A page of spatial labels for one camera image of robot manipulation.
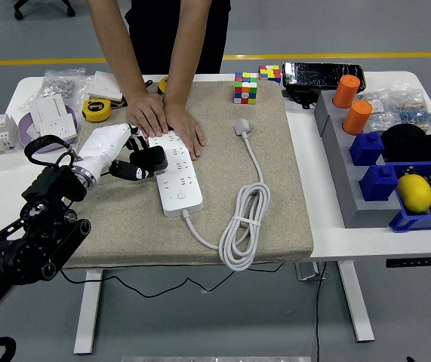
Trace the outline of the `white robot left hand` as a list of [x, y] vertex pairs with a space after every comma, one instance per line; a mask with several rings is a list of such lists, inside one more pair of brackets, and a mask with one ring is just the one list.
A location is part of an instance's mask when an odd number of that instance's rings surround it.
[[153, 177], [154, 173], [146, 167], [116, 160], [126, 145], [133, 152], [131, 156], [141, 155], [142, 151], [148, 149], [143, 133], [135, 126], [124, 123], [99, 127], [85, 141], [78, 160], [73, 163], [72, 172], [86, 189], [99, 183], [101, 173], [106, 168], [108, 174], [130, 181]]

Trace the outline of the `person's right hand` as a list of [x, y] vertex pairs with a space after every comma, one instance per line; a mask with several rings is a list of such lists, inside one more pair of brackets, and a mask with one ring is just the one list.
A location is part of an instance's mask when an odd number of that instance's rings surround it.
[[145, 137], [160, 137], [168, 132], [164, 104], [158, 94], [138, 92], [127, 98], [127, 104], [128, 121], [138, 127]]

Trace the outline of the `person's left hand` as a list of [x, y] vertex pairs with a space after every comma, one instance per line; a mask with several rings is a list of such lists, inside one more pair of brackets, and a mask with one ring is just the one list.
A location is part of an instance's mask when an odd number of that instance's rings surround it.
[[187, 147], [190, 158], [193, 161], [200, 158], [202, 147], [206, 145], [206, 141], [198, 121], [182, 104], [164, 102], [163, 112], [166, 125], [163, 126], [162, 130], [166, 131], [169, 127], [172, 128]]

